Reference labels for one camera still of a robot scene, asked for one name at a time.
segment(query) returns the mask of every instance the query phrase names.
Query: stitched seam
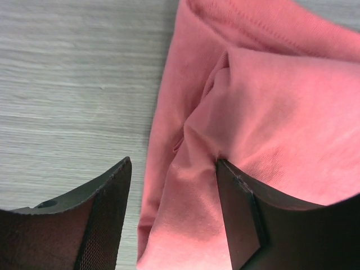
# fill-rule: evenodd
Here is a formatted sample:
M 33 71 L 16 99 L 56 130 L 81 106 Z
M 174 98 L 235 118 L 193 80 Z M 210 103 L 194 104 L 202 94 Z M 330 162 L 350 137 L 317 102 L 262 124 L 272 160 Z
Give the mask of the stitched seam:
M 192 3 L 191 0 L 187 0 L 187 4 L 188 7 L 190 8 L 190 10 L 192 12 L 194 12 L 195 14 L 197 14 L 197 16 L 200 17 L 205 17 L 207 19 L 211 19 L 212 17 L 209 16 L 206 12 L 202 12 L 201 8 L 199 8 L 199 6 L 196 6 L 195 3 Z M 219 6 L 212 2 L 211 6 L 216 8 L 217 10 L 219 9 Z M 224 20 L 222 18 L 217 17 L 216 20 L 220 23 L 226 23 L 226 24 L 230 24 L 230 26 L 236 28 L 236 30 L 238 30 L 240 33 L 242 33 L 243 35 L 245 35 L 246 37 L 248 37 L 249 39 L 251 39 L 253 42 L 255 42 L 257 45 L 260 45 L 261 47 L 264 47 L 265 49 L 269 50 L 269 51 L 275 51 L 274 48 L 264 44 L 263 42 L 261 42 L 257 37 L 255 37 L 254 35 L 250 34 L 249 32 L 245 31 L 244 29 L 239 28 L 233 21 L 227 21 Z M 214 31 L 216 31 L 217 33 L 219 33 L 220 31 L 217 31 L 217 29 L 214 29 L 213 27 L 211 27 Z
M 300 45 L 298 45 L 296 42 L 290 40 L 289 38 L 286 38 L 283 35 L 278 34 L 277 32 L 273 31 L 272 29 L 270 29 L 267 25 L 264 25 L 261 21 L 255 20 L 254 18 L 250 17 L 249 15 L 247 15 L 244 12 L 241 12 L 235 5 L 233 2 L 231 2 L 231 0 L 226 0 L 226 2 L 234 9 L 234 11 L 243 19 L 247 20 L 248 22 L 250 22 L 252 25 L 262 29 L 263 31 L 265 31 L 266 33 L 268 33 L 269 35 L 271 35 L 272 37 L 274 37 L 277 40 L 283 41 L 285 42 L 288 47 L 290 47 L 290 49 L 296 49 L 298 52 L 300 53 L 305 53 L 307 55 L 310 56 L 319 56 L 319 54 L 314 53 L 313 51 L 310 51 L 308 49 L 305 49 L 303 47 L 301 47 Z

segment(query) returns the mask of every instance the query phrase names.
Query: wood grain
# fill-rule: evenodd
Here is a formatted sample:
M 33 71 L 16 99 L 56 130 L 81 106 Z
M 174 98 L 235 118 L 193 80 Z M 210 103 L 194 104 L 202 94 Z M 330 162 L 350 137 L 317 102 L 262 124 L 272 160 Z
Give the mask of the wood grain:
M 360 29 L 356 2 L 300 1 Z M 117 269 L 135 269 L 148 137 L 176 8 L 177 0 L 0 0 L 0 206 L 37 205 L 130 156 Z

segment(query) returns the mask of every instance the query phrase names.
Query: cloth fold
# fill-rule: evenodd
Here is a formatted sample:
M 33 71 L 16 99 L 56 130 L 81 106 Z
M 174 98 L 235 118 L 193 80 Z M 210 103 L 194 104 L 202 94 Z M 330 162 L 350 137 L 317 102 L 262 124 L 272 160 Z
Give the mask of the cloth fold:
M 359 63 L 360 34 L 292 1 L 181 0 L 150 135 L 137 268 L 231 269 L 218 158 L 313 203 L 359 193 Z

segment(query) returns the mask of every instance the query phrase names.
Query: pink fabric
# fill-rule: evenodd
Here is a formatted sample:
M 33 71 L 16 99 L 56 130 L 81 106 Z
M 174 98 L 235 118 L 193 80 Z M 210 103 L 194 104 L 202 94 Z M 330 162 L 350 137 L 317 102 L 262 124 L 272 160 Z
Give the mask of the pink fabric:
M 137 268 L 231 269 L 217 158 L 314 203 L 357 194 L 359 63 L 360 34 L 289 0 L 181 0 L 150 136 Z

